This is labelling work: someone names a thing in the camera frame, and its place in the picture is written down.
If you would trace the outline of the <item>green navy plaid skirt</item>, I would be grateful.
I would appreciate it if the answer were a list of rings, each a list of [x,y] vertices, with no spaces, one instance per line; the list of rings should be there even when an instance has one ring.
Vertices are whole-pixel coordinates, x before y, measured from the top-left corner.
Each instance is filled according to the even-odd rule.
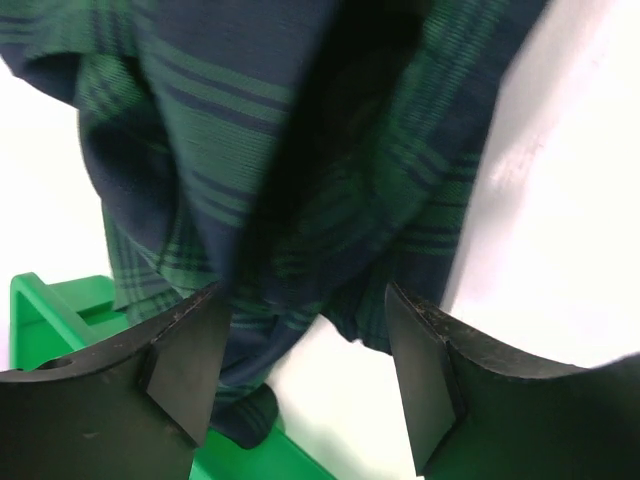
[[[443,297],[501,79],[542,1],[5,1],[12,73],[74,107],[117,310],[232,308],[211,427],[327,318],[388,352],[386,287]]]

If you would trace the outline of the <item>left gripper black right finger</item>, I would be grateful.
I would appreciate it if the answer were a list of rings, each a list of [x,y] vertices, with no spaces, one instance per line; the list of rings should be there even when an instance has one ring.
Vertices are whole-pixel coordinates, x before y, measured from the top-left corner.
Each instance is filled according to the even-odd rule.
[[[385,309],[419,476],[638,477],[637,356],[589,369],[545,359],[397,285]]]

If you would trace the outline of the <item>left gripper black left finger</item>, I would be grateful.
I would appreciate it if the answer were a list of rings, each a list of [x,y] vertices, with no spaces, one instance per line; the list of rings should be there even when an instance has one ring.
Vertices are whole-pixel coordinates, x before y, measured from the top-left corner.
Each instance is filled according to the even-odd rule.
[[[185,479],[205,442],[230,311],[216,285],[31,371],[1,375],[5,479]]]

